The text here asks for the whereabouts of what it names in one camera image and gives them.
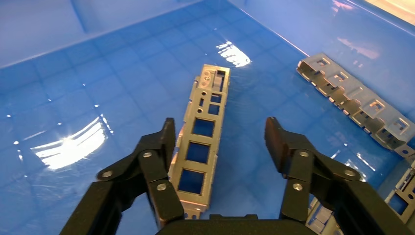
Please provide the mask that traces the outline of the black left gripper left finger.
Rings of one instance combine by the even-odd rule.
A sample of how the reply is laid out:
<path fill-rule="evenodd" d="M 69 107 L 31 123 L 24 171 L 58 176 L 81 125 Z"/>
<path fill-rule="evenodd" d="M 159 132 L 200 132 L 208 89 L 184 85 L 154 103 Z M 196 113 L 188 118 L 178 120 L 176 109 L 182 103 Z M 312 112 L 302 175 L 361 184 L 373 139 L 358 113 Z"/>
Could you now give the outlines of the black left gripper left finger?
<path fill-rule="evenodd" d="M 61 230 L 62 235 L 114 235 L 122 213 L 146 194 L 159 230 L 184 219 L 184 209 L 168 179 L 175 149 L 175 121 L 140 138 L 134 151 L 101 170 Z"/>

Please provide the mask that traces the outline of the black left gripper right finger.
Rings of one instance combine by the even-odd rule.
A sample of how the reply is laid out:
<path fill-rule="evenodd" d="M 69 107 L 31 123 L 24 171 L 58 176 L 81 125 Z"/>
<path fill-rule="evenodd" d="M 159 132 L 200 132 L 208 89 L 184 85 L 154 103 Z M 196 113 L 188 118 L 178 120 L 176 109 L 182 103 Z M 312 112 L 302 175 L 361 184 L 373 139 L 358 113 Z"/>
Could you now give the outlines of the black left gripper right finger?
<path fill-rule="evenodd" d="M 265 143 L 287 184 L 280 219 L 305 224 L 309 196 L 333 212 L 345 235 L 409 235 L 410 229 L 360 173 L 322 153 L 306 136 L 284 130 L 275 117 L 265 125 Z"/>

